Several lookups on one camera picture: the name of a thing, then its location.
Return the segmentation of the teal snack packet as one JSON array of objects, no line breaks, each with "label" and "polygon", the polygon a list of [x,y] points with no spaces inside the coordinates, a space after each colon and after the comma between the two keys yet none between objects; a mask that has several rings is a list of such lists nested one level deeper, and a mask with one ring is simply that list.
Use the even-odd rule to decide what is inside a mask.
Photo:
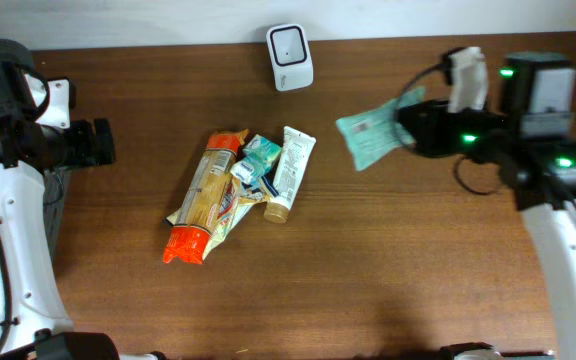
[{"label": "teal snack packet", "polygon": [[352,156],[354,168],[363,171],[390,151],[400,148],[401,141],[412,145],[414,138],[400,124],[393,122],[394,98],[380,107],[339,118],[335,124]]}]

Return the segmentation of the white cream tube gold cap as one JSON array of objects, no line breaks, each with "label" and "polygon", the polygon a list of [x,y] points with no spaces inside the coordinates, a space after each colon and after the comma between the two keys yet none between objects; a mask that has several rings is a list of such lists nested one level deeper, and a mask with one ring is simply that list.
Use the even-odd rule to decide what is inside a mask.
[{"label": "white cream tube gold cap", "polygon": [[267,203],[266,220],[279,224],[287,221],[315,144],[314,137],[284,127],[282,152],[273,179],[277,195]]}]

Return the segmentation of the blue white tissue packet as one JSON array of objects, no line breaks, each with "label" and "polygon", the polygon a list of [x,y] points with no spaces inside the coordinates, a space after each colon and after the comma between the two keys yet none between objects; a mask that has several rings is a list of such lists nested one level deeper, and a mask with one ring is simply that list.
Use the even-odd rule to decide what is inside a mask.
[{"label": "blue white tissue packet", "polygon": [[230,168],[230,173],[242,183],[251,185],[272,170],[281,151],[281,146],[257,134],[243,148],[244,158]]}]

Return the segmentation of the yellow wet wipes packet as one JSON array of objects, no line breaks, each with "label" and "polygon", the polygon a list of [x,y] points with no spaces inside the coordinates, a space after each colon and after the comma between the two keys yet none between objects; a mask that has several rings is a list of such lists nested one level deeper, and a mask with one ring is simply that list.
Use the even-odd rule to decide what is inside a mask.
[{"label": "yellow wet wipes packet", "polygon": [[182,242],[169,241],[164,250],[163,261],[170,263],[174,259],[180,259],[186,263],[202,264],[208,254],[226,240],[231,230],[254,205],[268,202],[277,195],[278,191],[266,176],[251,185],[234,178],[222,197],[218,212],[212,215],[210,236],[200,227],[183,225],[185,232],[191,229],[190,238]]}]

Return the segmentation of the orange spaghetti packet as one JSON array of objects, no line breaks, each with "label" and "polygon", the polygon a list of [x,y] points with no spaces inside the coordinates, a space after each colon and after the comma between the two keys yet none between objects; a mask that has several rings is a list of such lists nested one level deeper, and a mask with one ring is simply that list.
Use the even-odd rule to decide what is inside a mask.
[{"label": "orange spaghetti packet", "polygon": [[231,185],[231,166],[249,130],[216,132],[207,142],[164,249],[163,262],[180,259],[201,264],[217,226],[224,195]]}]

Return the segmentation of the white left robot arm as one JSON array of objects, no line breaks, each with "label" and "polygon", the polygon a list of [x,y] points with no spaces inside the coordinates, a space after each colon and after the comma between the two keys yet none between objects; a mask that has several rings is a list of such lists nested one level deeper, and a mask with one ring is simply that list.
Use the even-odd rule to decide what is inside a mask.
[{"label": "white left robot arm", "polygon": [[45,174],[115,160],[107,120],[69,120],[71,94],[66,78],[0,60],[0,359],[123,356],[108,335],[75,331],[49,251]]}]

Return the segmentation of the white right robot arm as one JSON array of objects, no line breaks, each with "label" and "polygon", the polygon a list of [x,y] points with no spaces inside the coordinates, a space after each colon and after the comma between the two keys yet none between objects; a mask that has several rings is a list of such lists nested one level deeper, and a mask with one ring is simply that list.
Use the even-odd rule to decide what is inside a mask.
[{"label": "white right robot arm", "polygon": [[394,127],[410,134],[408,149],[417,156],[497,167],[539,257],[557,334],[555,355],[576,359],[576,66],[552,52],[507,55],[497,111],[487,106],[479,48],[444,53],[435,70],[450,96],[412,105],[397,99]]}]

